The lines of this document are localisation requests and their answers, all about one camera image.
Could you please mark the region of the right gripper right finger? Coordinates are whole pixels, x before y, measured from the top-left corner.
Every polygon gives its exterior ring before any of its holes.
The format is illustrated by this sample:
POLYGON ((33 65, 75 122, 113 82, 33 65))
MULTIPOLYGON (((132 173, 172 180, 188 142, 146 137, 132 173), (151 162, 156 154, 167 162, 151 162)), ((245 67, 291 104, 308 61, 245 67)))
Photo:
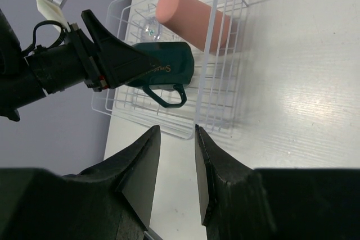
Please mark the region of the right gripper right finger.
POLYGON ((359 170, 251 169, 195 128, 208 239, 358 239, 359 170))

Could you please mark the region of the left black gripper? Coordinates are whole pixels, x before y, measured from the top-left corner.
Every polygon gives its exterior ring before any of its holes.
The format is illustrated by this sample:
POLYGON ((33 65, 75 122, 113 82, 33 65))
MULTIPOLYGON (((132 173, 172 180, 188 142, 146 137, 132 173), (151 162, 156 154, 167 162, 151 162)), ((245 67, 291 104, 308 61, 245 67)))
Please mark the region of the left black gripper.
POLYGON ((160 66, 157 58, 111 34, 91 10, 82 11, 81 17, 93 42, 77 23, 68 24, 65 41, 74 47, 83 66, 84 83, 94 92, 115 89, 160 66))

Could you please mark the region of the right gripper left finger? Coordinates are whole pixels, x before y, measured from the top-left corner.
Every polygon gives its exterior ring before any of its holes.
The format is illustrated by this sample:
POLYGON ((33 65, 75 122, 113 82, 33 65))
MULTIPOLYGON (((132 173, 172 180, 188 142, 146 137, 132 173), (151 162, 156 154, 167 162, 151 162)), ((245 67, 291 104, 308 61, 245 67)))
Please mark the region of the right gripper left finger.
POLYGON ((143 239, 150 226, 161 132, 79 174, 1 170, 2 239, 143 239))

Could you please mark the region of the small clear glass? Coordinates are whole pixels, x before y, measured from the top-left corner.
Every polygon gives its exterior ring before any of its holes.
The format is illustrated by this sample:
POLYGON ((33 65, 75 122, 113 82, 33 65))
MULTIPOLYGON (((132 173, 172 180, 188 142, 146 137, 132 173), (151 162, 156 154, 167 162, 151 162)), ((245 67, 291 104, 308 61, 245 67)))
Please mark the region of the small clear glass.
POLYGON ((163 26, 156 17, 147 17, 141 23, 140 41, 158 42, 163 31, 163 26))

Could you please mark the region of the dark green mug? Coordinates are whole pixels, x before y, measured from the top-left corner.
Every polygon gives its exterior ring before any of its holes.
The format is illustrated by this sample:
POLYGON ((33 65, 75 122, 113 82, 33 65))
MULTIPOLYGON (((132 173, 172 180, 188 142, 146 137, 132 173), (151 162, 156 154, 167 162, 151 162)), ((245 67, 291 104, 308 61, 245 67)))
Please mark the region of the dark green mug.
POLYGON ((160 66, 126 86, 143 90, 164 108, 182 107, 187 101, 185 87, 190 84, 195 70, 195 60, 188 43, 148 42, 137 43, 133 47, 157 58, 160 66), (170 103, 162 99, 154 92, 158 89, 178 92, 181 101, 170 103))

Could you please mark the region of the pink plastic cup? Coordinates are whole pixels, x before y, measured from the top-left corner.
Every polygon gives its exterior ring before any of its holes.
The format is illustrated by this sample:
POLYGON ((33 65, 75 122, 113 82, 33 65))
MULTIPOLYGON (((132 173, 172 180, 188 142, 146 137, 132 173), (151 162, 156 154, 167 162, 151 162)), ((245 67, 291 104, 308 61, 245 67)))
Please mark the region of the pink plastic cup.
MULTIPOLYGON (((200 0, 158 0, 157 21, 189 44, 205 52, 212 7, 200 0)), ((223 55, 235 45, 236 23, 229 15, 216 10, 210 49, 213 55, 223 55)))

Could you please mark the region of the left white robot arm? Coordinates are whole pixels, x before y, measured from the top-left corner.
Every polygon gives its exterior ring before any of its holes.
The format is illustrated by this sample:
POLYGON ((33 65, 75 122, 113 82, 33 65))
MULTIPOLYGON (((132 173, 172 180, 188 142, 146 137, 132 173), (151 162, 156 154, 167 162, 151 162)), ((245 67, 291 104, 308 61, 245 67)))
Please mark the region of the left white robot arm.
POLYGON ((153 71, 160 61, 112 35, 91 10, 81 17, 87 37, 75 24, 65 29, 46 20, 33 29, 26 49, 1 14, 1 116, 20 121, 18 109, 79 83, 95 92, 115 89, 153 71))

